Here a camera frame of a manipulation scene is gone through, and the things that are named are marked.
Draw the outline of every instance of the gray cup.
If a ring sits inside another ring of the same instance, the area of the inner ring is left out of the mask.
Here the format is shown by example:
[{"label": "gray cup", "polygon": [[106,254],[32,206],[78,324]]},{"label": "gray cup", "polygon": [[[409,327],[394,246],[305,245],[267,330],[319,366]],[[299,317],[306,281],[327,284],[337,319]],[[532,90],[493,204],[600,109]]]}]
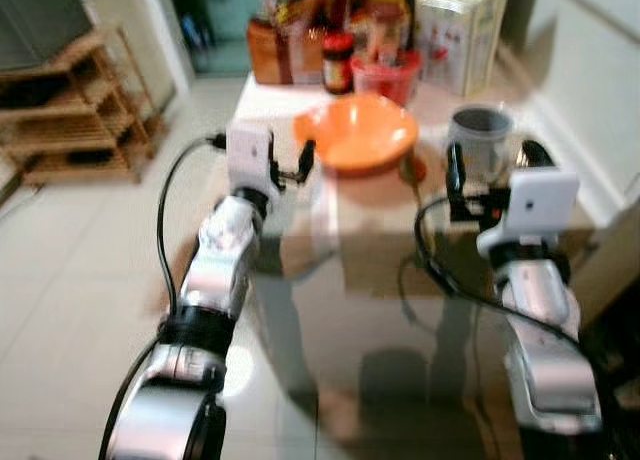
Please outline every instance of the gray cup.
[{"label": "gray cup", "polygon": [[491,107],[471,106],[454,113],[448,143],[462,147],[467,178],[493,183],[500,177],[508,163],[505,140],[512,126],[506,114]]}]

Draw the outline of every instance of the wooden rack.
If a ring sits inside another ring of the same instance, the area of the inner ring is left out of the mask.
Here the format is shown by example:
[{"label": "wooden rack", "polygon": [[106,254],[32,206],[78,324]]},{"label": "wooden rack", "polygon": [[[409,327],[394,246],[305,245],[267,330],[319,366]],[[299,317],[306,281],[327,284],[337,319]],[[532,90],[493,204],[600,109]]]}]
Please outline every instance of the wooden rack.
[{"label": "wooden rack", "polygon": [[139,182],[133,164],[141,152],[153,157],[151,139],[164,131],[120,27],[80,37],[41,67],[0,72],[0,152],[26,184],[92,177]]}]

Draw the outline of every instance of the red container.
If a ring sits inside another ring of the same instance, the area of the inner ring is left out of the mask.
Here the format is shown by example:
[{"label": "red container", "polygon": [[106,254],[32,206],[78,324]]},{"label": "red container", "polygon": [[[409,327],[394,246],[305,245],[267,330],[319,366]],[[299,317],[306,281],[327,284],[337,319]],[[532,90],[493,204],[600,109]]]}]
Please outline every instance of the red container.
[{"label": "red container", "polygon": [[398,66],[366,63],[362,58],[351,59],[353,85],[356,93],[376,92],[404,107],[415,89],[422,65],[420,52],[410,50],[398,55]]}]

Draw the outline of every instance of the plastic bowl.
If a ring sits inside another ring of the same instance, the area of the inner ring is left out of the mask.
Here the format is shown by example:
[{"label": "plastic bowl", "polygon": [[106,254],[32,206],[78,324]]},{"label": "plastic bowl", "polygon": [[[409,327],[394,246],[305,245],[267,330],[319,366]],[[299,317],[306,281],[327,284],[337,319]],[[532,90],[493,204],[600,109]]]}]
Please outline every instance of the plastic bowl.
[{"label": "plastic bowl", "polygon": [[360,57],[352,57],[355,92],[376,92],[404,107],[411,100],[422,58],[419,52],[411,50],[398,55],[398,60],[400,66],[388,67],[378,63],[365,63]]},{"label": "plastic bowl", "polygon": [[322,163],[349,174],[366,174],[407,153],[418,137],[413,117],[374,93],[352,94],[297,116],[296,140],[315,140]]}]

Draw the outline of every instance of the orange bowl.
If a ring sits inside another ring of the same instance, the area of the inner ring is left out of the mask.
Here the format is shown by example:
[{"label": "orange bowl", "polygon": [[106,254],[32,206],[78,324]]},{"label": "orange bowl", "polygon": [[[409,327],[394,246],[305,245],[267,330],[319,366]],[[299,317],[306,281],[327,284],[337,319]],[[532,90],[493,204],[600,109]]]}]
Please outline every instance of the orange bowl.
[{"label": "orange bowl", "polygon": [[346,173],[364,173],[398,160],[418,138],[413,117],[373,93],[342,97],[297,116],[296,140],[315,140],[322,163]]}]

